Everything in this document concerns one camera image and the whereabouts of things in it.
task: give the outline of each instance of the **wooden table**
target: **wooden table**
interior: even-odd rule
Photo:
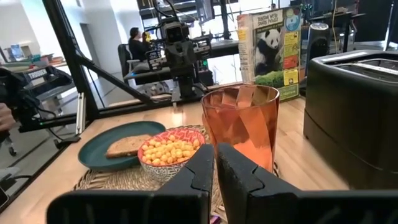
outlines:
[[[279,109],[276,161],[282,178],[302,190],[348,189],[303,137],[305,101],[297,98]],[[158,121],[166,128],[201,124],[200,103],[176,109],[161,108],[94,121],[72,144],[0,215],[4,224],[44,224],[49,203],[70,191],[87,171],[77,159],[80,148],[97,134],[131,121]]]

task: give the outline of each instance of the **toaster slot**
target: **toaster slot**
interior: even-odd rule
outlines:
[[[398,82],[398,71],[389,68],[382,68],[364,63],[342,64],[337,65],[337,67],[378,80]]]
[[[382,68],[388,68],[391,70],[398,71],[398,61],[396,61],[396,60],[376,58],[376,59],[371,59],[371,60],[363,60],[363,61],[360,61],[359,63],[363,63],[366,65],[373,65],[373,66],[382,67]]]

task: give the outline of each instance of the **drinking glass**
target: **drinking glass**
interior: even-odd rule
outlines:
[[[203,124],[215,148],[218,143],[229,143],[272,172],[278,90],[262,85],[226,87],[205,95],[201,104]]]

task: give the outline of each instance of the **hand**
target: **hand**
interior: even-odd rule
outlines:
[[[15,124],[11,110],[6,104],[0,103],[0,131],[9,131]]]
[[[147,42],[147,33],[146,32],[142,33],[142,41]]]

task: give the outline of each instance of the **green plate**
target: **green plate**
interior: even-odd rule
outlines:
[[[125,137],[141,134],[153,136],[165,130],[166,128],[163,124],[153,121],[138,121],[120,125],[88,141],[80,149],[78,159],[84,166],[92,170],[116,171],[126,169],[139,164],[137,156],[107,159],[105,157],[105,152],[108,150],[108,147],[115,141]]]

